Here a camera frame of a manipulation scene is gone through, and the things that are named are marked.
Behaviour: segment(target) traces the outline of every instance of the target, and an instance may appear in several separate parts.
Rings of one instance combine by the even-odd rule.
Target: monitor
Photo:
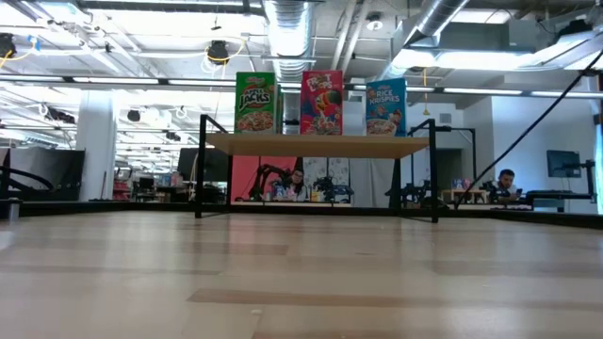
[[[195,164],[197,148],[183,148],[178,158],[178,171],[184,180],[190,180],[190,172]],[[228,154],[217,149],[205,149],[204,181],[228,181]]]
[[[546,151],[549,178],[581,178],[580,154],[570,151]]]
[[[155,180],[153,178],[140,178],[139,187],[142,189],[153,189]]]

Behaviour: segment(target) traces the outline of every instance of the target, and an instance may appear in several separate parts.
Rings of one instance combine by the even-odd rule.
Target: red cereal box
[[[304,72],[301,81],[300,134],[341,135],[343,74]]]

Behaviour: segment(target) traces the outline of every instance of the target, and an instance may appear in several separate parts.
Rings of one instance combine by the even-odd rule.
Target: blue cereal box
[[[367,84],[367,135],[406,137],[406,80]]]

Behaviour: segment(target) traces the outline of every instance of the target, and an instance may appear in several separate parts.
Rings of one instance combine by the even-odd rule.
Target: fluorescent light
[[[603,93],[598,92],[569,92],[567,98],[589,98],[589,99],[603,99]]]
[[[12,75],[12,74],[0,74],[0,80],[6,81],[50,81],[50,82],[64,82],[60,76],[43,76],[43,75]]]
[[[558,92],[558,91],[534,91],[532,93],[530,93],[531,96],[541,96],[541,97],[552,97],[552,98],[556,98],[560,95],[562,95],[562,92]]]
[[[282,89],[301,89],[302,83],[283,83],[280,84]]]
[[[296,57],[296,56],[262,56],[265,61],[293,61],[315,63],[317,60],[313,57]]]
[[[75,82],[88,82],[93,84],[134,84],[134,85],[156,85],[157,79],[146,78],[99,78],[99,77],[75,77]]]
[[[410,91],[410,92],[421,92],[421,93],[431,93],[433,92],[435,89],[434,88],[423,88],[423,87],[407,87],[406,91]]]
[[[504,52],[445,52],[435,66],[459,70],[508,71],[520,66],[522,57]]]
[[[530,93],[530,96],[546,98],[559,98],[561,95],[562,92],[552,90],[539,90]],[[603,92],[569,92],[565,97],[580,99],[603,99]]]
[[[519,95],[523,91],[511,89],[444,89],[444,92],[457,94]]]
[[[223,87],[234,87],[235,81],[231,80],[169,80],[170,85],[180,86],[223,86]]]
[[[410,49],[402,49],[398,52],[392,66],[399,69],[411,67],[431,67],[435,58],[430,52],[418,52]]]

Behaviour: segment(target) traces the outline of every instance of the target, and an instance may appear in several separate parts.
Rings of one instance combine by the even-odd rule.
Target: wooden tabletop
[[[206,141],[230,155],[402,158],[429,146],[426,137],[353,137],[208,134]]]

